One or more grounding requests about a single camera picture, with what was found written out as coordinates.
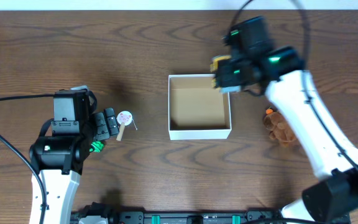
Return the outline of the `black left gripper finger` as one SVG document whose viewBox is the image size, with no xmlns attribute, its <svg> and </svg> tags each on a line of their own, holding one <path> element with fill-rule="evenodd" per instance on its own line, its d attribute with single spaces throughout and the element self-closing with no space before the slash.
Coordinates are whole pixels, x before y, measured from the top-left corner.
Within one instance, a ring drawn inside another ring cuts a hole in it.
<svg viewBox="0 0 358 224">
<path fill-rule="evenodd" d="M 104 115 L 106 117 L 106 125 L 111 136 L 119 134 L 119 125 L 113 108 L 104 109 Z"/>
<path fill-rule="evenodd" d="M 104 113 L 99 112 L 92 115 L 92 122 L 96 128 L 94 140 L 103 141 L 110 138 L 108 126 Z"/>
</svg>

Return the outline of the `pig face lollipop toy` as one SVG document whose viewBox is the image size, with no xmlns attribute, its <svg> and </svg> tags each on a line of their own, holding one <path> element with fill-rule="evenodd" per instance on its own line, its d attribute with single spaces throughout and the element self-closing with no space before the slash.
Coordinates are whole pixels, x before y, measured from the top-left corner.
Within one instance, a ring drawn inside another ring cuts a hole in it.
<svg viewBox="0 0 358 224">
<path fill-rule="evenodd" d="M 129 126 L 131 124 L 134 125 L 135 129 L 137 130 L 137 126 L 135 124 L 134 121 L 134 116 L 130 111 L 122 111 L 117 115 L 117 123 L 119 125 L 119 133 L 116 137 L 117 141 L 121 141 L 123 134 L 124 134 L 124 130 L 126 128 L 126 126 Z"/>
</svg>

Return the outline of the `yellow grey toy truck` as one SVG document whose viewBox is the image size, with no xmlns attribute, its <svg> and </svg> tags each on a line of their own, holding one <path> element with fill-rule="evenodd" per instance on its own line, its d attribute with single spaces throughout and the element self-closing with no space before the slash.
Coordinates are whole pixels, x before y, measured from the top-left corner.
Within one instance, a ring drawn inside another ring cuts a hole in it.
<svg viewBox="0 0 358 224">
<path fill-rule="evenodd" d="M 212 87 L 220 93 L 238 93 L 241 91 L 241 71 L 231 62 L 230 55 L 218 55 L 212 59 L 210 70 L 214 74 Z"/>
</svg>

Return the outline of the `brown plush toy with orange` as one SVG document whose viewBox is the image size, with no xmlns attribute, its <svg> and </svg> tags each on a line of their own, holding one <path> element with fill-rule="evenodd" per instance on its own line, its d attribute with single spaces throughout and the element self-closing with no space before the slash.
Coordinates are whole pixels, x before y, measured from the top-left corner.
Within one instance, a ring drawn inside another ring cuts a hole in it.
<svg viewBox="0 0 358 224">
<path fill-rule="evenodd" d="M 278 141 L 279 145 L 287 147 L 297 141 L 295 133 L 279 111 L 267 108 L 263 124 L 269 131 L 269 138 Z"/>
</svg>

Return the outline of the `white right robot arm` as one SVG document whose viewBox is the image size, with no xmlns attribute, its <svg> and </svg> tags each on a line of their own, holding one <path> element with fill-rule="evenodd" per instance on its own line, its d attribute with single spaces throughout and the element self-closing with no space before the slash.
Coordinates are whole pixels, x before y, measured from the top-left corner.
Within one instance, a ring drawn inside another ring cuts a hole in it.
<svg viewBox="0 0 358 224">
<path fill-rule="evenodd" d="M 308 156 L 319 182 L 281 209 L 286 222 L 327 223 L 358 209 L 358 148 L 324 105 L 293 47 L 236 50 L 213 58 L 211 71 L 214 87 L 224 92 L 259 84 Z"/>
</svg>

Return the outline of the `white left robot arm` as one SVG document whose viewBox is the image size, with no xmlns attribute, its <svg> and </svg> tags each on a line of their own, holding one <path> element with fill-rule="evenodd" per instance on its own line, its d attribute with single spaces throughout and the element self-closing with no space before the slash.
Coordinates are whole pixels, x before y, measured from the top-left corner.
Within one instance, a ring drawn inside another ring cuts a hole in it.
<svg viewBox="0 0 358 224">
<path fill-rule="evenodd" d="M 105 140 L 119 133 L 115 112 L 90 114 L 86 108 L 59 108 L 30 147 L 32 176 L 31 223 L 69 223 L 84 161 L 101 152 Z"/>
</svg>

